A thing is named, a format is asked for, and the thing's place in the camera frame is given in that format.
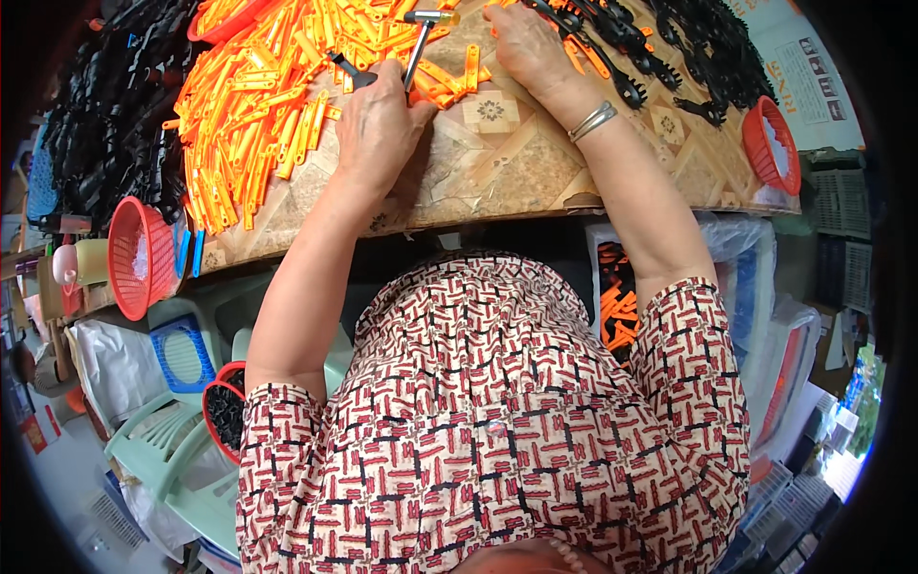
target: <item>bangle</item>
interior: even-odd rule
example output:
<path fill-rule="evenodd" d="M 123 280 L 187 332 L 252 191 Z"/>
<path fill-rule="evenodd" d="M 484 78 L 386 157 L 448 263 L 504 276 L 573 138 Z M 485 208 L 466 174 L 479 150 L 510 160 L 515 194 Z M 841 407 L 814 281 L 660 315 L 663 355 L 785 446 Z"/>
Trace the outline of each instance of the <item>bangle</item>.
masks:
<path fill-rule="evenodd" d="M 615 118 L 618 113 L 618 110 L 609 103 L 609 100 L 606 100 L 594 109 L 586 119 L 578 123 L 575 128 L 568 131 L 567 137 L 572 142 L 577 141 L 610 119 Z"/>

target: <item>hammer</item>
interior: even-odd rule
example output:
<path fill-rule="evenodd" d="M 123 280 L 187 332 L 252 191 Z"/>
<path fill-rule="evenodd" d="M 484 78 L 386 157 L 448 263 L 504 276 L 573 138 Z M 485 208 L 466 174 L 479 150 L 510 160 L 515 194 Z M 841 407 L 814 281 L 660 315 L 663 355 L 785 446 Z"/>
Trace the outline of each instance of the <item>hammer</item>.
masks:
<path fill-rule="evenodd" d="M 408 69 L 405 71 L 405 91 L 410 92 L 420 55 L 424 52 L 424 45 L 427 44 L 431 30 L 437 24 L 455 26 L 459 23 L 459 15 L 449 10 L 412 10 L 405 13 L 404 21 L 406 24 L 420 24 L 418 43 L 414 45 L 414 51 L 408 60 Z"/>

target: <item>patterned blouse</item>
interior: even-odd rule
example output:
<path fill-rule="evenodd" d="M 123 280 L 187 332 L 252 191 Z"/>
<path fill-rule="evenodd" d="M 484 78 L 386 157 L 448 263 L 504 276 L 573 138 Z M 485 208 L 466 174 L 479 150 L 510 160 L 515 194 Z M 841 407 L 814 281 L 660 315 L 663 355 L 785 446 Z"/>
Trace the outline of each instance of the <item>patterned blouse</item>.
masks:
<path fill-rule="evenodd" d="M 323 408 L 266 384 L 244 416 L 246 572 L 443 572 L 554 536 L 611 572 L 707 572 L 748 487 L 721 298 L 660 292 L 622 370 L 551 268 L 509 255 L 391 282 Z"/>

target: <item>woman's right hand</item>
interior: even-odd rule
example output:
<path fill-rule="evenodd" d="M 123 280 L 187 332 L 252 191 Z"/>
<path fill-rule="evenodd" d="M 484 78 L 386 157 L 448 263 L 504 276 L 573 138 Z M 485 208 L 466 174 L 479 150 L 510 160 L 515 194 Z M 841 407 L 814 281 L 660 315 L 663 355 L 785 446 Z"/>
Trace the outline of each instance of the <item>woman's right hand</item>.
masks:
<path fill-rule="evenodd" d="M 483 13 L 498 33 L 498 62 L 536 99 L 579 76 L 558 33 L 535 10 L 518 2 L 485 6 Z"/>

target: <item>red plastic basket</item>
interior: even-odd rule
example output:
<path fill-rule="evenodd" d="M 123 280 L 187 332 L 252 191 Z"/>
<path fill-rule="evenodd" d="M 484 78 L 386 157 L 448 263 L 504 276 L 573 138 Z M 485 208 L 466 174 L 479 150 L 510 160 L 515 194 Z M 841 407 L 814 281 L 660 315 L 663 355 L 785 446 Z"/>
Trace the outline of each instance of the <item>red plastic basket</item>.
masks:
<path fill-rule="evenodd" d="M 788 173 L 784 177 L 778 172 L 775 155 L 765 133 L 765 121 L 775 129 L 775 137 L 788 151 Z M 778 105 L 768 96 L 758 98 L 758 104 L 749 110 L 743 120 L 743 147 L 756 175 L 772 187 L 777 187 L 792 196 L 800 194 L 800 158 L 797 146 L 790 135 L 788 122 L 784 121 Z"/>
<path fill-rule="evenodd" d="M 140 238 L 146 238 L 147 275 L 134 272 Z M 156 301 L 169 295 L 175 282 L 175 247 L 159 211 L 136 197 L 121 200 L 108 230 L 108 276 L 124 316 L 139 321 Z"/>
<path fill-rule="evenodd" d="M 207 11 L 207 7 L 205 6 L 203 10 L 198 9 L 195 17 L 191 19 L 191 25 L 188 27 L 188 39 L 193 42 L 204 41 L 211 44 L 225 42 L 254 22 L 255 17 L 262 11 L 262 8 L 276 1 L 277 0 L 249 0 L 249 4 L 245 6 L 239 14 L 225 20 L 219 26 L 211 28 L 200 36 L 197 35 L 197 20 Z"/>
<path fill-rule="evenodd" d="M 217 434 L 217 429 L 214 428 L 214 423 L 210 420 L 210 415 L 207 414 L 207 392 L 211 387 L 226 387 L 233 391 L 236 396 L 244 402 L 245 395 L 242 394 L 239 389 L 233 387 L 230 383 L 227 382 L 230 377 L 236 374 L 236 371 L 244 368 L 245 361 L 233 361 L 231 363 L 227 363 L 217 373 L 217 378 L 214 379 L 212 383 L 209 383 L 206 387 L 204 387 L 204 392 L 201 394 L 201 409 L 204 413 L 204 424 L 207 426 L 207 431 L 210 433 L 210 437 L 214 439 L 215 443 L 217 443 L 217 447 L 219 447 L 220 452 L 226 455 L 229 460 L 233 461 L 237 465 L 240 463 L 239 453 L 231 451 L 228 446 L 223 444 L 223 441 L 220 440 L 220 437 Z"/>

